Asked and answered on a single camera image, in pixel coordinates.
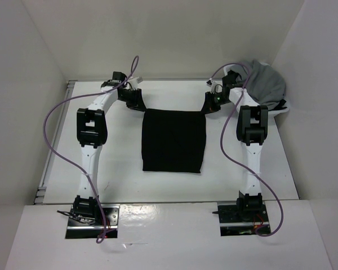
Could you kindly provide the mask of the black skirt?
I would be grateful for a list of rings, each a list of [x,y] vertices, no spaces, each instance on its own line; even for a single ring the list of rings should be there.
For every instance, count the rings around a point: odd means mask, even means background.
[[[199,111],[147,109],[141,135],[145,172],[199,174],[206,147],[206,117]]]

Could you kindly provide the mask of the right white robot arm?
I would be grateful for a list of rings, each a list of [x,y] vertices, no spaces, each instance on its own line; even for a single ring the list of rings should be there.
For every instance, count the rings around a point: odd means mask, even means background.
[[[207,85],[211,87],[205,93],[201,112],[214,113],[221,106],[230,102],[238,112],[236,137],[241,144],[243,160],[236,162],[243,171],[243,182],[234,206],[218,207],[216,212],[224,223],[254,221],[263,208],[263,197],[258,179],[260,174],[261,151],[268,135],[268,108],[259,105],[239,85],[215,83],[210,78]]]

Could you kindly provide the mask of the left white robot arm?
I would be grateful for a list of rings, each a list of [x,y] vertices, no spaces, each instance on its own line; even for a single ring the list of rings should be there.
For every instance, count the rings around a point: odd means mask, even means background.
[[[133,110],[146,107],[139,84],[141,77],[126,77],[115,71],[111,79],[101,85],[101,94],[84,108],[77,110],[77,140],[81,147],[81,180],[71,209],[75,218],[87,224],[103,224],[103,211],[98,203],[97,174],[103,145],[108,139],[105,115],[116,101],[123,101]]]

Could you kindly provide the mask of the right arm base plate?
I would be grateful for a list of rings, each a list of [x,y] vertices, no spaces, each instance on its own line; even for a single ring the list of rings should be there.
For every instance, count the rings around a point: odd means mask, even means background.
[[[218,204],[212,214],[218,217],[222,237],[271,233],[265,204],[254,211],[240,211],[234,203]]]

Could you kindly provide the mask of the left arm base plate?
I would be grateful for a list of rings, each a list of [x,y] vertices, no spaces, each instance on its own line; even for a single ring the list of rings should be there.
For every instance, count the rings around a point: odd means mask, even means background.
[[[106,219],[105,239],[118,237],[119,206],[103,207]],[[71,208],[69,211],[58,210],[57,213],[68,218],[66,239],[95,239],[104,233],[104,219],[100,211],[97,217],[92,214],[79,214]]]

